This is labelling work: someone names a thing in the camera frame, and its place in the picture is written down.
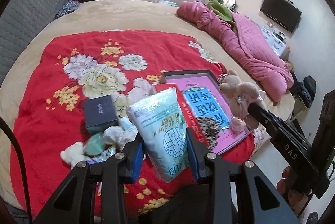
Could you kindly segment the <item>bagged beige sponge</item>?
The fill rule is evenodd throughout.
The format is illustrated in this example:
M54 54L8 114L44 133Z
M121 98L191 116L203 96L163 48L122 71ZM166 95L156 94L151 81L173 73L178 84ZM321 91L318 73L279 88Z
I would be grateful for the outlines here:
M240 118L232 117L229 126L235 134L245 133L246 123Z

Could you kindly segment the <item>white floral scrunchie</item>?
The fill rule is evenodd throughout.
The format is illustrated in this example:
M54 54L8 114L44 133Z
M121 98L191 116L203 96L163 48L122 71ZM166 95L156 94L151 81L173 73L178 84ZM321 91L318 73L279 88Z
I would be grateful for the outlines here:
M123 151L125 145L135 140L136 129L124 130L119 126L111 126L103 132L102 140L106 145L115 145L119 151Z

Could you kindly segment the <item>beige bear pink dress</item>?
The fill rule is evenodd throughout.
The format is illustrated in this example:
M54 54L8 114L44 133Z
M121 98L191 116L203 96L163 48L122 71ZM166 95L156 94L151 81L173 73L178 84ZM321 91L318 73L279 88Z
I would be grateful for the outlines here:
M242 120L252 130L258 128L259 122L248 113L251 103L268 110L264 98L265 91L251 82L243 82L235 70L228 70L218 77L220 92L229 100L229 107L233 117Z

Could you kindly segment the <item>leopard print scrunchie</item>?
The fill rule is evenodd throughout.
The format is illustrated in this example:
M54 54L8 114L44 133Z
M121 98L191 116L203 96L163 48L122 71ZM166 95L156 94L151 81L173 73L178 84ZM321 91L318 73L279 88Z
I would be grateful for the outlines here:
M212 117L199 116L196 120L202 130L209 151L212 151L218 144L219 133L222 129L220 124Z

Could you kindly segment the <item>mint green tissue packet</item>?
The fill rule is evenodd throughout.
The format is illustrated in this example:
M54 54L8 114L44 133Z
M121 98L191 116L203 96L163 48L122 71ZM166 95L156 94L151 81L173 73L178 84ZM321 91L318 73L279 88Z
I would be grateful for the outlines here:
M127 116L161 180L169 183L188 167L187 124L174 87L135 102L127 107Z

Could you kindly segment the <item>red tissue pack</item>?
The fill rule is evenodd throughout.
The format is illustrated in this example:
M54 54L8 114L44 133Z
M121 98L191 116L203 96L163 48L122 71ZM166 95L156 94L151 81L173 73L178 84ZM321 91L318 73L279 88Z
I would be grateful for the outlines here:
M205 135L200 128L199 123L197 122L195 116L192 114L191 108L186 103L183 94L179 91L178 87L173 83L161 83L161 84L155 84L152 87L151 94L156 94L158 92L175 88L176 94L177 94L177 101L181 108L181 111L183 113L184 119L186 121L187 127L191 128L194 132L194 135L196 137L196 140L202 143L205 143L208 145L208 142L205 138Z

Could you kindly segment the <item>yellow white snack pouch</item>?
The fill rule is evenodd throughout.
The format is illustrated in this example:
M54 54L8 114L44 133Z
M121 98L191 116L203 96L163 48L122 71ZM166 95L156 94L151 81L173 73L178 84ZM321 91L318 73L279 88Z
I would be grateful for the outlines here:
M92 162L93 163L105 162L114 154L116 154L115 145L106 145L104 147L100 147L99 149L94 150L92 156Z

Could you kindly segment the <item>white bear purple bow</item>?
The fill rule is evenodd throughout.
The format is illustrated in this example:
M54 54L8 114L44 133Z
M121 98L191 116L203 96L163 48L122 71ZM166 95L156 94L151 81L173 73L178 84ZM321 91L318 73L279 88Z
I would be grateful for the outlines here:
M91 161L91 158L84 154L84 143L75 142L60 152L61 159L70 165L72 169L80 161Z

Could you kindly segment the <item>dark clothes on chair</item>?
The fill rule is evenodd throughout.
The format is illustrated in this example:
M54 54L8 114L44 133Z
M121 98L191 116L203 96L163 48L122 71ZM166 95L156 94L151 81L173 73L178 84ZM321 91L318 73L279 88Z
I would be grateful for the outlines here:
M298 81L296 75L292 73L294 85L289 89L293 97L301 98L303 104L310 108L316 95L316 81L309 75L303 81Z

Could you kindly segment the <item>dark grey small box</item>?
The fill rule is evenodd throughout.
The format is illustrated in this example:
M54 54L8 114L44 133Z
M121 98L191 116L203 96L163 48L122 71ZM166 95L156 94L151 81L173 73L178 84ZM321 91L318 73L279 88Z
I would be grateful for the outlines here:
M118 117L110 95L84 100L85 128L89 134L104 132L118 126Z

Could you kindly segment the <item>white drawer cabinet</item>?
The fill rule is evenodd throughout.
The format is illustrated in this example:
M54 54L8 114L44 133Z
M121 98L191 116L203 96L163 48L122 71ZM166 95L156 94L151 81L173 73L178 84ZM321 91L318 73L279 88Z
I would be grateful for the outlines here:
M271 30L267 29L266 27L261 27L261 32L269 44L270 48L282 59L287 60L289 56L290 49L289 47L281 41L275 34L271 32Z

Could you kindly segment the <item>pink quilted duvet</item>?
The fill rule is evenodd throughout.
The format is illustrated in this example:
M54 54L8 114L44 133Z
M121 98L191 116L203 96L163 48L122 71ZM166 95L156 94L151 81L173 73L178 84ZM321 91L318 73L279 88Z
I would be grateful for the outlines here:
M185 1L177 15L216 38L223 49L254 79L275 103L293 86L286 63L266 42L261 29L247 17L232 12L236 27L222 21L201 2Z

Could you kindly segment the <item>red floral blanket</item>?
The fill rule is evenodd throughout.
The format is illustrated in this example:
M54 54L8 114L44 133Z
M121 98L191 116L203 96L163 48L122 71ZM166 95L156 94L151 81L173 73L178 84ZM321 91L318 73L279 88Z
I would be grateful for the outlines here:
M123 117L163 72L194 69L215 76L227 71L186 35L126 30L53 39L38 58L14 122L33 216L70 171L60 152L89 137L84 101L109 95L117 116Z

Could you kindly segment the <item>green cloth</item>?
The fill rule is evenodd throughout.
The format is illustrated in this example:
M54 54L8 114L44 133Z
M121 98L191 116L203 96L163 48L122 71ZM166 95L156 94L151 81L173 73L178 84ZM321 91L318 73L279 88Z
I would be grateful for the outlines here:
M236 27L232 12L226 6L219 3L217 0L210 0L207 7L212 10L220 20L229 23L232 27Z

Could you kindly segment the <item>beige bed sheet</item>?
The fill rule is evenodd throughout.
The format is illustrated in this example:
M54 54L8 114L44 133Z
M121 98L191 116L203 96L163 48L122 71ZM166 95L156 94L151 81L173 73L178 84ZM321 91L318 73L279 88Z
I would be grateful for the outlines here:
M80 5L73 13L52 21L30 42L7 73L1 85L1 117L14 132L14 122L28 81L38 66L38 58L53 39L93 31L144 30L192 37L212 58L223 64L227 71L235 70L242 81L259 85L264 90L223 49L216 38L180 18L177 15L178 8L145 1L91 1ZM267 94L264 101L268 110L283 120L289 118L295 103L290 91L278 103L273 102Z

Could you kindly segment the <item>grey quilted headboard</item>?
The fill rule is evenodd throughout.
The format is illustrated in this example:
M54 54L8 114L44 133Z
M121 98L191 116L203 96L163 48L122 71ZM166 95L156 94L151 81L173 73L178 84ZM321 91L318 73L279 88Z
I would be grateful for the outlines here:
M11 0L1 15L1 81L68 0Z

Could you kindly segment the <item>black wall television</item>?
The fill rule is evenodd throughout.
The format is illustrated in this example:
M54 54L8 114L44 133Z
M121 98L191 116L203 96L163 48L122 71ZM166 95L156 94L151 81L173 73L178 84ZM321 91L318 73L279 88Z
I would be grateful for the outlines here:
M287 0L263 0L260 11L290 33L301 20L301 11Z

